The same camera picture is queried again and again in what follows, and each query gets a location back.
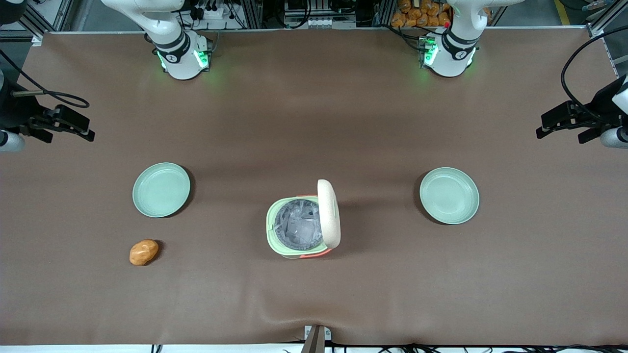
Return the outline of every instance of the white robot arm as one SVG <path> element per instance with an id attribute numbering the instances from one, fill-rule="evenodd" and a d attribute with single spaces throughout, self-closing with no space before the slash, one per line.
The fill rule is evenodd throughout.
<path id="1" fill-rule="evenodd" d="M 448 0 L 453 8 L 452 25 L 430 33 L 423 63 L 444 77 L 458 76 L 471 65 L 475 44 L 487 26 L 484 8 L 509 6 L 524 0 Z"/>
<path id="2" fill-rule="evenodd" d="M 157 47 L 161 66 L 178 80 L 194 78 L 209 67 L 207 39 L 194 31 L 185 31 L 171 11 L 184 0 L 102 0 L 107 7 L 137 23 Z"/>

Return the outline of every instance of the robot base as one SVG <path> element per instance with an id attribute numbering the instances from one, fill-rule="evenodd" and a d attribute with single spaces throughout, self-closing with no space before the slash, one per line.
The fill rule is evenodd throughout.
<path id="1" fill-rule="evenodd" d="M 421 66 L 430 68 L 437 75 L 444 77 L 456 77 L 463 73 L 471 65 L 475 49 L 466 58 L 456 60 L 443 48 L 442 35 L 430 33 L 426 37 L 421 37 L 419 47 L 426 51 L 419 53 Z"/>
<path id="2" fill-rule="evenodd" d="M 171 63 L 161 57 L 161 66 L 177 80 L 190 80 L 203 71 L 209 71 L 212 51 L 207 48 L 207 38 L 194 31 L 185 31 L 190 36 L 190 48 L 181 56 L 178 63 Z"/>

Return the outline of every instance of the potato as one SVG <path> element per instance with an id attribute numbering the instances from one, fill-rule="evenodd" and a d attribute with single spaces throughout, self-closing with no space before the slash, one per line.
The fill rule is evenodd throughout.
<path id="1" fill-rule="evenodd" d="M 418 19 L 421 15 L 421 10 L 419 9 L 412 9 L 408 11 L 408 19 Z"/>
<path id="2" fill-rule="evenodd" d="M 428 13 L 428 11 L 432 8 L 433 3 L 430 0 L 422 0 L 421 1 L 421 12 Z"/>
<path id="3" fill-rule="evenodd" d="M 410 2 L 410 0 L 399 0 L 398 5 L 399 10 L 401 10 L 402 13 L 408 13 L 408 11 L 410 11 L 410 9 L 412 8 L 412 3 Z"/>
<path id="4" fill-rule="evenodd" d="M 445 26 L 448 23 L 451 23 L 451 21 L 449 20 L 449 15 L 447 13 L 440 13 L 438 15 L 438 25 Z"/>
<path id="5" fill-rule="evenodd" d="M 438 15 L 438 10 L 440 10 L 440 5 L 438 5 L 438 3 L 432 3 L 430 9 L 427 11 L 428 16 Z"/>
<path id="6" fill-rule="evenodd" d="M 152 260 L 159 251 L 159 244 L 152 239 L 144 239 L 131 248 L 129 261 L 135 266 L 144 266 Z"/>
<path id="7" fill-rule="evenodd" d="M 427 14 L 422 14 L 421 17 L 419 17 L 416 20 L 416 25 L 417 26 L 427 26 L 428 24 L 428 15 Z"/>
<path id="8" fill-rule="evenodd" d="M 436 16 L 428 16 L 428 27 L 438 26 L 438 18 Z"/>
<path id="9" fill-rule="evenodd" d="M 395 13 L 392 16 L 391 26 L 393 27 L 403 27 L 406 24 L 406 15 L 403 13 Z"/>

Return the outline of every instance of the small trash can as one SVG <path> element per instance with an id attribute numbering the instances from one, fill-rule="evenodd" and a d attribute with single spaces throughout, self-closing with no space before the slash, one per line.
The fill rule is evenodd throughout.
<path id="1" fill-rule="evenodd" d="M 315 258 L 340 244 L 340 215 L 332 184 L 318 181 L 318 195 L 282 198 L 266 214 L 271 248 L 288 259 Z"/>

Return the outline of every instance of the tabletop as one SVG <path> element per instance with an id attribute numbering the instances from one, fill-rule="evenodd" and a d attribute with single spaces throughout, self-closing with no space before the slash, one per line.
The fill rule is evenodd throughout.
<path id="1" fill-rule="evenodd" d="M 24 70 L 89 100 L 96 137 L 0 155 L 0 344 L 287 342 L 311 324 L 340 344 L 626 343 L 626 152 L 534 133 L 587 39 L 487 30 L 445 79 L 385 30 L 224 33 L 210 72 L 182 82 L 141 35 L 46 35 Z M 567 75 L 586 102 L 613 79 L 602 43 Z M 131 190 L 163 161 L 193 192 L 150 219 Z M 420 204 L 439 166 L 479 188 L 464 224 Z M 282 258 L 266 211 L 319 178 L 340 245 Z M 144 238 L 163 250 L 132 266 Z"/>

